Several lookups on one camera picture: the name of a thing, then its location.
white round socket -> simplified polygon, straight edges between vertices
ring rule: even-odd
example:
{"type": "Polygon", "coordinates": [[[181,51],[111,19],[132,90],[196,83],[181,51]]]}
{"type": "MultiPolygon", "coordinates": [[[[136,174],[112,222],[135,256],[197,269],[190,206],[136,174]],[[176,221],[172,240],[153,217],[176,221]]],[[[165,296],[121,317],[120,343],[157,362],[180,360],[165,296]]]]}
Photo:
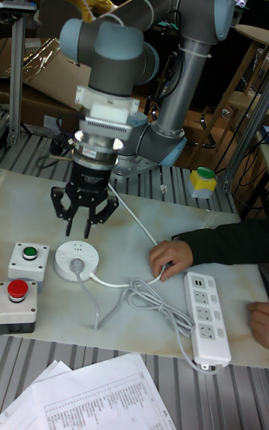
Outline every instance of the white round socket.
{"type": "Polygon", "coordinates": [[[82,281],[90,278],[97,270],[99,255],[95,248],[83,241],[67,241],[58,247],[55,253],[55,271],[66,281],[77,282],[76,275],[70,270],[73,259],[81,259],[84,262],[84,270],[80,277],[82,281]]]}

human hand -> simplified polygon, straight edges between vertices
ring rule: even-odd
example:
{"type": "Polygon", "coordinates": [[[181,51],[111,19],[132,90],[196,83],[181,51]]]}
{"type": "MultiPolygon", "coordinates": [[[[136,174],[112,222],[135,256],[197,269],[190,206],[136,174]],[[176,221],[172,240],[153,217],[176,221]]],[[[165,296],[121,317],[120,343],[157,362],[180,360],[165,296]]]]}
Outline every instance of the human hand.
{"type": "Polygon", "coordinates": [[[254,338],[269,349],[269,302],[254,302],[247,309],[251,312],[250,327],[254,338]]]}
{"type": "Polygon", "coordinates": [[[193,262],[193,253],[185,241],[162,241],[149,253],[149,263],[155,277],[160,274],[165,264],[172,264],[164,271],[162,281],[166,281],[178,272],[185,271],[193,262]]]}

power strip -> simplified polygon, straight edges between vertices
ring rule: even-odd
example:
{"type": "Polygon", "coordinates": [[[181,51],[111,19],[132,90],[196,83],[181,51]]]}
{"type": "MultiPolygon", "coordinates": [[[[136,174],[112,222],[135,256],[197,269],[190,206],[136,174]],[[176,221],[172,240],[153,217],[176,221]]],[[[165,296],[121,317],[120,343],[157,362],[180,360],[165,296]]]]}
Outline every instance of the power strip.
{"type": "Polygon", "coordinates": [[[214,278],[188,272],[184,285],[188,314],[195,322],[191,342],[196,364],[204,370],[226,367],[232,358],[214,278]]]}

finger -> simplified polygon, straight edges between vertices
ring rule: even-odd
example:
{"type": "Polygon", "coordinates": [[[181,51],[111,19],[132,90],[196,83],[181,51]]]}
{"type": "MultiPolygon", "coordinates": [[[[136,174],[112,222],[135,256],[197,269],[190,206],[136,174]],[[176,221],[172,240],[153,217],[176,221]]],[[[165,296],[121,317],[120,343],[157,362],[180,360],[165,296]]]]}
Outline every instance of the finger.
{"type": "Polygon", "coordinates": [[[157,246],[152,248],[149,251],[149,263],[152,265],[152,262],[167,248],[167,241],[162,241],[162,243],[159,243],[157,246]]]}
{"type": "Polygon", "coordinates": [[[269,302],[253,302],[247,306],[249,311],[260,311],[269,315],[269,302]]]}
{"type": "Polygon", "coordinates": [[[257,340],[262,346],[265,346],[264,336],[260,332],[256,332],[253,330],[253,337],[257,340]]]}
{"type": "Polygon", "coordinates": [[[161,277],[161,281],[164,282],[172,276],[178,274],[179,272],[184,271],[185,269],[186,268],[183,263],[177,263],[173,266],[169,266],[167,269],[164,270],[163,275],[161,277]]]}
{"type": "Polygon", "coordinates": [[[253,311],[251,314],[251,320],[255,320],[256,322],[267,325],[269,327],[269,316],[268,314],[264,314],[260,311],[253,311]]]}
{"type": "Polygon", "coordinates": [[[155,277],[160,274],[163,266],[173,261],[175,252],[172,249],[166,249],[152,262],[152,272],[155,277]]]}
{"type": "Polygon", "coordinates": [[[253,331],[259,332],[260,334],[264,334],[266,332],[265,325],[261,324],[260,322],[257,322],[256,320],[250,321],[250,327],[253,331]]]}

red button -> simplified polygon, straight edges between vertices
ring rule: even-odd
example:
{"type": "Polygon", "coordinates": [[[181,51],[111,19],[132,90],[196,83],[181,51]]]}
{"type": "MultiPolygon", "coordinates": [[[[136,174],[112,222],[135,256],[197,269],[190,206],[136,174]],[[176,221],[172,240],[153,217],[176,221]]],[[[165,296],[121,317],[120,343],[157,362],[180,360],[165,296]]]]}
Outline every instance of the red button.
{"type": "Polygon", "coordinates": [[[11,297],[23,297],[28,291],[28,285],[22,279],[16,279],[7,286],[7,291],[11,297]]]}

